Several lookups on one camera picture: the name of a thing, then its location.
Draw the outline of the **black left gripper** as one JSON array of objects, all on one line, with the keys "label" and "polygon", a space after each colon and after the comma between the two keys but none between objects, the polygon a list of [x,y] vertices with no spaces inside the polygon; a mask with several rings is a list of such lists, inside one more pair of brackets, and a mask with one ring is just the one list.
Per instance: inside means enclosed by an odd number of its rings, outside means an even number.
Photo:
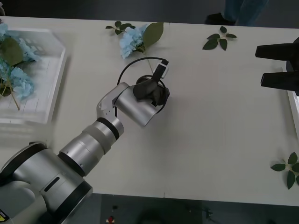
[{"label": "black left gripper", "polygon": [[169,96],[169,89],[161,84],[158,84],[154,91],[150,94],[150,99],[152,100],[152,104],[157,107],[166,105]]}]

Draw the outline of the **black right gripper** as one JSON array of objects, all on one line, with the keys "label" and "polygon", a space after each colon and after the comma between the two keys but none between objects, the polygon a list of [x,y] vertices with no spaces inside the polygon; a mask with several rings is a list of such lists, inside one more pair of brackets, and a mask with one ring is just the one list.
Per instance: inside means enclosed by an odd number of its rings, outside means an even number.
[{"label": "black right gripper", "polygon": [[287,72],[264,73],[262,75],[262,87],[287,91],[299,90],[299,38],[293,43],[295,44],[293,55],[291,43],[257,46],[255,52],[257,58],[287,61]]}]

